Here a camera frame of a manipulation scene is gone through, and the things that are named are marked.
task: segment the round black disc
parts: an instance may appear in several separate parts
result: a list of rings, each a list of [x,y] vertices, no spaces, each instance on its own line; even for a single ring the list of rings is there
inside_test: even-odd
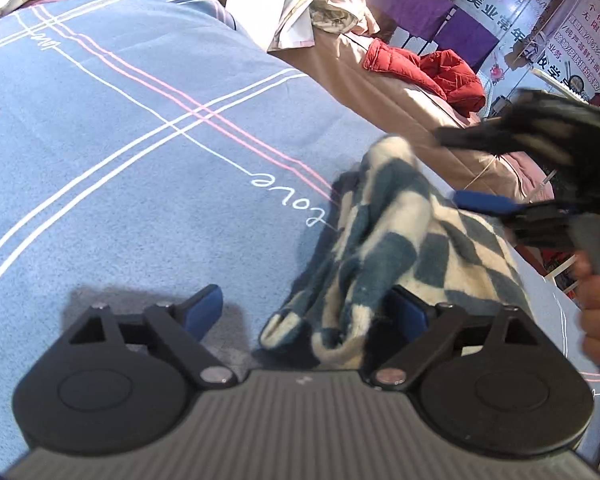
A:
[[[538,346],[484,348],[434,368],[420,401],[459,446],[508,458],[549,453],[576,442],[592,412],[586,383],[563,361]]]
[[[68,454],[137,449],[167,433],[182,414],[179,372],[124,346],[64,346],[20,382],[13,414],[27,440]]]

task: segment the blue gripper pad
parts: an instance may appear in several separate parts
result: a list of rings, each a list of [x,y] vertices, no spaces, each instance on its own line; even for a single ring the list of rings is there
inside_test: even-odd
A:
[[[430,323],[437,317],[435,307],[424,303],[399,285],[394,286],[384,297],[384,307],[388,317],[409,343],[428,330]]]
[[[505,216],[521,210],[524,204],[505,196],[489,195],[477,191],[456,191],[452,200],[458,209],[488,216]]]
[[[222,290],[207,285],[195,296],[178,306],[186,310],[183,327],[196,341],[200,341],[222,316]]]

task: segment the gray ribbed plate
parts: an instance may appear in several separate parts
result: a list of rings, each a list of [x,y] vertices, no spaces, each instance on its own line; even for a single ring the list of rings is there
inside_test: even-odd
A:
[[[357,372],[254,370],[203,394],[174,431],[123,455],[75,458],[35,450],[16,480],[594,480],[572,452],[512,462],[453,446],[409,399]]]

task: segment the crumpled clothing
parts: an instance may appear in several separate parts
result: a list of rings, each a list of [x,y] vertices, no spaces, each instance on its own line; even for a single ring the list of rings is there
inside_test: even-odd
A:
[[[464,117],[479,112],[486,102],[480,78],[453,50],[437,50],[420,57],[376,39],[369,46],[362,68],[416,84],[444,99]]]
[[[310,12],[315,27],[333,34],[370,36],[380,30],[366,0],[314,0]]]
[[[472,315],[492,316],[503,304],[530,312],[502,227],[444,198],[406,140],[376,142],[349,176],[337,240],[306,286],[269,319],[260,333],[264,349],[310,346],[323,367],[359,368],[395,285]]]

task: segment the pink stripe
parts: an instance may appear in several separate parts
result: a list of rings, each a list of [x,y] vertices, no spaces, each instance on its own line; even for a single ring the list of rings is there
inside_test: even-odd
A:
[[[31,7],[31,11],[38,17],[39,20],[41,20],[43,23],[46,23],[45,19],[42,16],[40,16],[40,14],[38,13],[38,9],[36,7]],[[320,193],[327,200],[330,200],[330,202],[335,203],[327,193],[325,193],[323,190],[321,190],[319,187],[317,187],[313,182],[311,182],[310,180],[308,180],[303,174],[299,173],[299,171],[296,170],[296,168],[291,168],[291,167],[289,167],[289,166],[287,166],[285,164],[282,164],[281,162],[279,162],[279,161],[271,158],[269,155],[266,155],[265,153],[262,153],[257,148],[254,148],[250,144],[247,144],[246,142],[244,142],[242,139],[239,139],[238,137],[236,137],[233,134],[229,133],[228,131],[226,131],[224,128],[222,128],[218,124],[213,123],[209,119],[207,119],[207,118],[203,117],[202,115],[200,115],[199,113],[193,111],[191,108],[187,107],[187,105],[185,105],[184,103],[178,101],[175,97],[173,97],[173,96],[171,96],[171,95],[163,92],[162,90],[156,88],[155,86],[152,86],[149,83],[146,83],[146,82],[142,81],[141,79],[138,79],[137,77],[132,76],[128,72],[125,72],[124,70],[118,68],[117,66],[113,65],[112,63],[110,63],[104,56],[102,56],[101,54],[98,54],[97,52],[94,52],[93,50],[91,50],[86,44],[84,44],[83,41],[81,41],[81,40],[79,40],[77,38],[72,38],[72,37],[69,37],[69,36],[63,34],[60,30],[58,30],[53,25],[51,25],[51,23],[48,23],[48,26],[51,29],[53,29],[54,31],[56,31],[63,38],[66,38],[67,40],[76,41],[77,43],[79,43],[85,50],[87,50],[88,52],[90,52],[94,56],[99,57],[102,60],[102,62],[104,62],[106,65],[110,66],[116,72],[118,72],[118,73],[120,73],[120,74],[128,77],[129,79],[132,79],[133,81],[136,81],[136,82],[140,83],[143,86],[146,86],[147,88],[150,88],[151,90],[157,92],[160,95],[165,96],[167,99],[170,99],[171,101],[175,102],[176,104],[178,104],[179,106],[181,106],[182,108],[184,108],[187,112],[191,113],[192,115],[194,115],[195,117],[199,118],[200,120],[205,121],[207,124],[209,124],[210,126],[212,126],[213,128],[215,128],[216,130],[218,130],[222,134],[226,135],[230,139],[233,139],[236,142],[238,142],[239,144],[243,145],[245,148],[247,148],[247,149],[251,150],[252,152],[260,155],[262,158],[268,160],[269,162],[272,162],[273,164],[279,166],[280,168],[283,168],[285,170],[289,170],[292,173],[296,174],[302,181],[304,181],[311,188],[315,189],[318,193]]]
[[[52,14],[50,14],[48,12],[48,10],[45,9],[44,6],[40,7],[47,16],[49,16],[50,18],[54,19],[54,16]],[[285,153],[280,152],[279,150],[275,149],[272,146],[269,146],[268,144],[266,144],[265,142],[261,141],[260,139],[258,139],[257,137],[252,136],[251,134],[245,132],[243,129],[241,129],[239,126],[237,126],[236,124],[232,123],[230,120],[225,119],[224,117],[222,117],[222,115],[215,113],[213,110],[210,110],[209,108],[205,107],[204,105],[200,104],[198,101],[196,101],[195,99],[191,98],[189,95],[185,94],[184,92],[175,89],[174,87],[170,86],[169,84],[165,83],[164,81],[159,80],[158,78],[148,74],[147,72],[144,72],[143,70],[140,70],[139,68],[127,63],[126,61],[124,61],[123,59],[119,58],[118,56],[116,56],[116,54],[114,54],[113,52],[110,52],[108,50],[105,50],[104,48],[102,48],[99,44],[97,44],[93,39],[91,39],[89,36],[85,35],[85,34],[81,34],[81,33],[76,33],[74,31],[72,31],[67,25],[65,25],[64,23],[58,23],[58,25],[60,25],[62,28],[64,28],[65,30],[67,30],[70,34],[73,34],[74,36],[81,36],[83,38],[85,38],[86,40],[88,40],[95,48],[97,48],[99,51],[103,52],[104,54],[107,54],[109,56],[111,56],[113,59],[117,60],[119,63],[121,63],[122,65],[126,66],[127,68],[134,70],[135,72],[139,73],[140,75],[154,81],[155,83],[158,83],[160,85],[162,85],[163,87],[165,87],[166,89],[175,92],[176,94],[181,95],[182,97],[184,97],[185,99],[189,100],[191,103],[195,104],[197,107],[201,107],[203,110],[205,110],[208,113],[211,113],[213,116],[217,117],[218,119],[220,119],[223,123],[227,124],[228,126],[234,128],[236,131],[238,131],[239,133],[243,134],[245,137],[247,137],[248,139],[251,139],[252,141],[256,142],[257,144],[261,145],[263,148],[266,148],[267,150],[269,150],[272,153],[275,153],[276,155],[284,158],[285,160],[288,160],[289,162],[294,162],[296,164],[298,164],[301,168],[303,168],[304,170],[306,170],[308,173],[310,173],[311,175],[313,175],[318,181],[320,181],[322,184],[324,184],[327,189],[332,190],[331,189],[331,184],[329,184],[323,177],[320,176],[320,174],[318,174],[315,170],[313,170],[312,168],[310,168],[308,165],[306,165],[304,162],[302,162],[301,160],[297,160],[295,158],[291,158],[290,156],[286,155]]]

